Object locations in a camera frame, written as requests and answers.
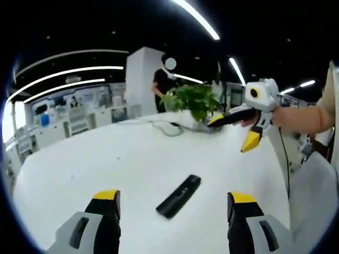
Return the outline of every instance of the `green leaves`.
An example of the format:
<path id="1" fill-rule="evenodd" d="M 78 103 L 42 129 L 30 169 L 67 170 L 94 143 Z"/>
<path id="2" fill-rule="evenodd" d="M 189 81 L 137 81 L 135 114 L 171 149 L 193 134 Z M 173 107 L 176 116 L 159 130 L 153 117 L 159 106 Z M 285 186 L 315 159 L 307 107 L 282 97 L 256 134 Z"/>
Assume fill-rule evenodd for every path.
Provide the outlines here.
<path id="1" fill-rule="evenodd" d="M 198 122 L 205 120 L 208 113 L 213 113 L 219 106 L 212 88 L 205 85 L 173 88 L 162 97 L 161 102 L 169 111 L 190 110 Z"/>

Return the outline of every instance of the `black shirt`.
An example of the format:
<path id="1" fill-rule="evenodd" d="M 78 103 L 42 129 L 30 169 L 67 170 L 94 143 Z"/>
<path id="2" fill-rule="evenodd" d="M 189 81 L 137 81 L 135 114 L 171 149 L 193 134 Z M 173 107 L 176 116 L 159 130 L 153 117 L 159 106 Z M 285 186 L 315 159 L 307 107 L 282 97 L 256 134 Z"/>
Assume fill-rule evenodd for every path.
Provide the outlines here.
<path id="1" fill-rule="evenodd" d="M 166 94 L 170 89 L 177 87 L 176 82 L 168 78 L 167 73 L 163 69 L 155 72 L 153 82 L 158 84 L 157 88 L 162 94 Z"/>

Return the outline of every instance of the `window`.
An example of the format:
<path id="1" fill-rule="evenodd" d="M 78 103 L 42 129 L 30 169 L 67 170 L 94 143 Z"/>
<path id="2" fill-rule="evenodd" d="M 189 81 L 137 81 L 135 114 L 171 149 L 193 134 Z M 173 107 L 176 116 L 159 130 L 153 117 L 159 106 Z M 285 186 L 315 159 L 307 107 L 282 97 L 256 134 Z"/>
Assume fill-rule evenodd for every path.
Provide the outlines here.
<path id="1" fill-rule="evenodd" d="M 14 126 L 12 120 L 12 103 L 6 103 L 4 110 L 4 118 L 2 121 L 2 137 L 3 142 L 8 142 L 14 136 Z M 16 128 L 26 126 L 25 105 L 23 102 L 15 102 L 15 120 Z"/>

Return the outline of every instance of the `ceiling light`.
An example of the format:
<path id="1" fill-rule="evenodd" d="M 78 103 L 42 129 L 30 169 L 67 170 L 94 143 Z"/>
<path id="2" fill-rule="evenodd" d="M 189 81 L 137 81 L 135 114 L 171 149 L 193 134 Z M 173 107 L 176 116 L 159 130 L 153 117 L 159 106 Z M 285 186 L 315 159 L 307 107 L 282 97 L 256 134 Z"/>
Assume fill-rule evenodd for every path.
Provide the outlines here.
<path id="1" fill-rule="evenodd" d="M 33 82 L 25 85 L 24 87 L 20 88 L 18 91 L 16 91 L 10 97 L 8 97 L 6 102 L 9 102 L 16 95 L 18 95 L 22 91 L 26 90 L 27 88 L 29 88 L 29 87 L 31 87 L 31 86 L 39 83 L 39 82 L 42 82 L 42 81 L 44 81 L 46 79 L 54 78 L 54 77 L 57 77 L 57 76 L 60 76 L 60 75 L 64 75 L 64 74 L 69 74 L 69 73 L 74 73 L 74 72 L 79 72 L 79 71 L 87 71 L 87 70 L 123 70 L 123 67 L 122 66 L 94 66 L 94 67 L 78 68 L 78 69 L 73 69 L 73 70 L 65 70 L 65 71 L 61 71 L 61 72 L 58 72 L 58 73 L 54 73 L 54 74 L 45 76 L 43 78 L 39 78 L 36 81 L 33 81 Z"/>
<path id="2" fill-rule="evenodd" d="M 314 80 L 310 80 L 310 81 L 308 81 L 308 82 L 302 83 L 302 84 L 300 85 L 300 87 L 310 86 L 310 85 L 313 85 L 314 83 L 315 83 Z"/>
<path id="3" fill-rule="evenodd" d="M 281 91 L 280 94 L 287 94 L 287 93 L 293 92 L 294 90 L 295 89 L 293 87 L 291 87 L 291 88 L 288 88 L 288 89 L 286 89 L 284 91 Z"/>
<path id="4" fill-rule="evenodd" d="M 194 79 L 194 78 L 190 78 L 190 77 L 186 77 L 186 76 L 182 76 L 182 75 L 179 75 L 179 74 L 174 74 L 174 77 L 190 80 L 190 81 L 193 81 L 193 82 L 196 82 L 196 83 L 199 83 L 199 84 L 203 83 L 200 80 L 197 80 L 197 79 Z"/>
<path id="5" fill-rule="evenodd" d="M 105 82 L 105 79 L 100 78 L 100 79 L 85 80 L 85 81 L 74 82 L 74 83 L 71 83 L 71 84 L 63 85 L 63 86 L 58 86 L 58 87 L 46 90 L 46 91 L 44 91 L 40 94 L 36 94 L 36 95 L 28 98 L 27 100 L 25 100 L 23 103 L 30 102 L 30 101 L 32 101 L 32 100 L 34 100 L 34 99 L 36 99 L 36 98 L 38 98 L 42 95 L 45 95 L 45 94 L 48 94 L 48 93 L 51 93 L 51 92 L 54 92 L 54 91 L 57 91 L 57 90 L 60 90 L 60 89 L 64 89 L 64 88 L 67 88 L 67 87 L 78 86 L 78 85 L 83 85 L 83 84 L 88 84 L 88 83 L 97 83 L 97 82 Z"/>
<path id="6" fill-rule="evenodd" d="M 242 82 L 242 85 L 245 86 L 246 83 L 245 83 L 244 77 L 243 77 L 243 75 L 242 75 L 242 73 L 241 73 L 237 63 L 235 62 L 234 58 L 230 58 L 229 61 L 231 62 L 233 68 L 235 69 L 235 72 L 237 73 L 240 81 Z"/>
<path id="7" fill-rule="evenodd" d="M 220 37 L 216 33 L 216 31 L 204 19 L 204 17 L 201 16 L 200 13 L 197 12 L 190 4 L 188 4 L 185 0 L 172 0 L 172 1 L 176 4 L 179 4 L 188 13 L 190 13 L 207 30 L 207 32 L 213 37 L 213 39 L 215 39 L 216 41 L 220 40 Z"/>

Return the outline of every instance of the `white table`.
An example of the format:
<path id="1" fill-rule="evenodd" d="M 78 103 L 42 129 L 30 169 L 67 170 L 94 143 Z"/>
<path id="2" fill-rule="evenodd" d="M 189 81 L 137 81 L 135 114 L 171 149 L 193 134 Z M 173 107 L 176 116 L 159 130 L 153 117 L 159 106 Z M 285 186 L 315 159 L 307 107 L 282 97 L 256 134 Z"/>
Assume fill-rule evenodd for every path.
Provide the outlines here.
<path id="1" fill-rule="evenodd" d="M 185 117 L 165 113 L 145 118 Z M 170 138 L 149 123 L 131 122 L 139 120 L 84 132 L 25 161 L 14 201 L 42 249 L 51 246 L 55 231 L 84 211 L 94 194 L 114 188 L 121 190 L 119 254 L 228 253 L 229 191 L 252 194 L 265 214 L 289 228 L 286 188 L 268 138 L 242 154 L 247 129 L 240 126 L 216 134 L 185 131 Z M 155 208 L 189 174 L 200 176 L 201 186 L 167 221 Z"/>

